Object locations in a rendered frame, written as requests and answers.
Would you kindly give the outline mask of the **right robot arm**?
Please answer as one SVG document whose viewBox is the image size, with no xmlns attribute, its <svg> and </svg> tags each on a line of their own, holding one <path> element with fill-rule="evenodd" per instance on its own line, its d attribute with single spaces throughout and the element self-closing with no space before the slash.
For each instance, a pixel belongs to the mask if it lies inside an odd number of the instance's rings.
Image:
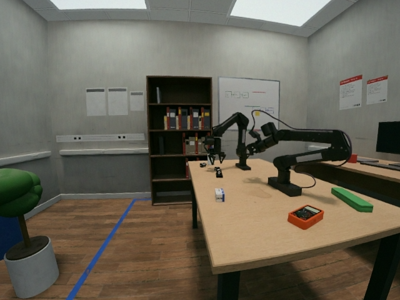
<svg viewBox="0 0 400 300">
<path fill-rule="evenodd" d="M 240 116 L 240 117 L 238 117 Z M 247 166 L 246 160 L 248 158 L 247 155 L 243 155 L 242 152 L 246 148 L 246 129 L 249 124 L 249 119 L 243 115 L 241 112 L 237 113 L 230 119 L 228 119 L 226 122 L 221 124 L 220 126 L 216 127 L 213 129 L 212 133 L 213 136 L 205 136 L 204 143 L 205 145 L 215 145 L 215 146 L 220 146 L 221 145 L 221 139 L 222 135 L 225 133 L 225 131 L 230 128 L 234 123 L 237 123 L 238 126 L 238 144 L 237 144 L 237 149 L 236 149 L 236 155 L 239 158 L 239 163 L 235 163 L 235 165 L 239 166 L 242 169 L 251 169 L 251 167 Z M 247 125 L 247 126 L 245 126 Z M 239 164 L 239 165 L 238 165 Z"/>
</svg>

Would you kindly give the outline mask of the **small white and blue box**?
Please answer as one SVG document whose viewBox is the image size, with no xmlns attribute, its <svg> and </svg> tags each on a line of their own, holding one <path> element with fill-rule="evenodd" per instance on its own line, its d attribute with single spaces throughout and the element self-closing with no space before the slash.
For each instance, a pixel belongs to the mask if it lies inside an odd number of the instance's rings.
<svg viewBox="0 0 400 300">
<path fill-rule="evenodd" d="M 215 189 L 216 202 L 224 202 L 224 195 L 223 189 Z"/>
</svg>

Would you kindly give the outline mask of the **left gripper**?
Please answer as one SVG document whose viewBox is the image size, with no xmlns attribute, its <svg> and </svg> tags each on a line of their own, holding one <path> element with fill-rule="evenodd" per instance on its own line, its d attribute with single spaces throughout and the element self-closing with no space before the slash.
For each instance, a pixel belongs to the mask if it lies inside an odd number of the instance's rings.
<svg viewBox="0 0 400 300">
<path fill-rule="evenodd" d="M 251 144 L 248 144 L 246 146 L 245 150 L 242 152 L 243 155 L 252 156 L 252 155 L 254 155 L 254 153 L 256 153 L 256 154 L 257 153 L 263 153 L 266 149 L 269 148 L 268 146 L 266 146 L 265 139 L 262 140 L 261 137 L 260 137 L 260 134 L 258 132 L 256 132 L 256 131 L 252 131 L 252 132 L 255 134 L 255 136 L 257 138 L 257 141 L 255 141 L 255 142 L 253 142 Z M 247 149 L 249 149 L 250 153 L 245 153 Z M 255 151 L 253 151 L 254 149 L 255 149 Z"/>
</svg>

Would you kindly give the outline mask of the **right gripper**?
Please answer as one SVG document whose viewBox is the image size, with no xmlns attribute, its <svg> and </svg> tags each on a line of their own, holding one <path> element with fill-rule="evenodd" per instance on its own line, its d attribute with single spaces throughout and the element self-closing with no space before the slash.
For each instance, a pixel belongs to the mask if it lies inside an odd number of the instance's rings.
<svg viewBox="0 0 400 300">
<path fill-rule="evenodd" d="M 212 165 L 214 164 L 214 160 L 215 160 L 215 158 L 216 158 L 214 155 L 216 155 L 216 154 L 218 154 L 220 164 L 222 164 L 224 158 L 226 157 L 226 154 L 224 154 L 224 152 L 221 152 L 221 146 L 215 146 L 215 145 L 214 145 L 214 148 L 209 148 L 209 149 L 212 149 L 212 151 L 210 152 L 210 154 L 208 154 L 208 158 L 209 158 L 211 164 L 212 164 Z M 209 149 L 208 149 L 208 150 L 209 150 Z M 207 150 L 207 151 L 208 151 L 208 150 Z M 222 160 L 221 160 L 221 157 L 222 157 Z M 212 160 L 211 160 L 211 158 L 212 158 Z"/>
</svg>

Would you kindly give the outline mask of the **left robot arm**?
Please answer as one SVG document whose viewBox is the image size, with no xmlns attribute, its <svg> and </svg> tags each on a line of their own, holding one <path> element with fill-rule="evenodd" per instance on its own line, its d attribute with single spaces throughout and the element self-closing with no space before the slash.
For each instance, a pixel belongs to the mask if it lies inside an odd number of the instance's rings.
<svg viewBox="0 0 400 300">
<path fill-rule="evenodd" d="M 265 143 L 266 146 L 268 146 L 269 148 L 277 145 L 279 140 L 305 141 L 305 142 L 331 144 L 331 147 L 328 147 L 327 149 L 320 149 L 316 151 L 309 151 L 292 155 L 284 155 L 274 158 L 273 165 L 274 167 L 277 168 L 278 174 L 276 177 L 268 177 L 268 179 L 289 191 L 302 190 L 302 187 L 299 187 L 291 183 L 290 181 L 291 166 L 325 162 L 325 161 L 331 161 L 331 162 L 343 161 L 349 157 L 350 153 L 349 144 L 344 134 L 338 130 L 333 130 L 333 131 L 291 130 L 291 129 L 277 130 L 273 122 L 268 122 L 262 125 L 261 130 L 264 136 L 267 137 L 265 139 Z"/>
</svg>

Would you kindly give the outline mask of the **green flat bar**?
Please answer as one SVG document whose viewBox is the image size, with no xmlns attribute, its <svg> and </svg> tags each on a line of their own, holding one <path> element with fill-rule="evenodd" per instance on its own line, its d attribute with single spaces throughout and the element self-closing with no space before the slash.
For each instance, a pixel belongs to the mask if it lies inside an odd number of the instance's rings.
<svg viewBox="0 0 400 300">
<path fill-rule="evenodd" d="M 332 187 L 331 194 L 335 195 L 340 200 L 344 201 L 346 204 L 350 205 L 355 210 L 362 213 L 372 213 L 373 205 L 360 197 L 354 195 L 353 193 L 341 188 Z"/>
</svg>

